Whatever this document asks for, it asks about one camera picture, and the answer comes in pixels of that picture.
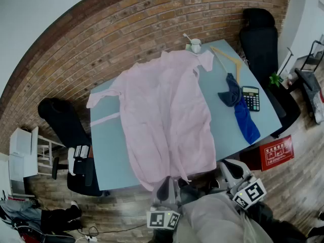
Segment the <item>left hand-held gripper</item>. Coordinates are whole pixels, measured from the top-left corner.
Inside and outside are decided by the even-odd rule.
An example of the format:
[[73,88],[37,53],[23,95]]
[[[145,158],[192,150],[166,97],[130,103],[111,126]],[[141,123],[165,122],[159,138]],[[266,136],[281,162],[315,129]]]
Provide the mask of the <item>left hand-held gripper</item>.
[[175,229],[180,218],[178,209],[181,197],[177,181],[167,176],[156,184],[151,195],[151,205],[146,212],[147,227]]

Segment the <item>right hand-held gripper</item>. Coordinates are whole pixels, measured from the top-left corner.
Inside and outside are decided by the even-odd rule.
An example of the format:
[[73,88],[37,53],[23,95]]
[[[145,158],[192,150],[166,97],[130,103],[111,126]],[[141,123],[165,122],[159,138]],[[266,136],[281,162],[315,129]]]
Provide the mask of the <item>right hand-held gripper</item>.
[[261,179],[249,176],[251,171],[245,163],[234,159],[222,160],[220,168],[228,186],[234,186],[234,179],[246,178],[230,189],[232,200],[242,209],[247,210],[266,195]]

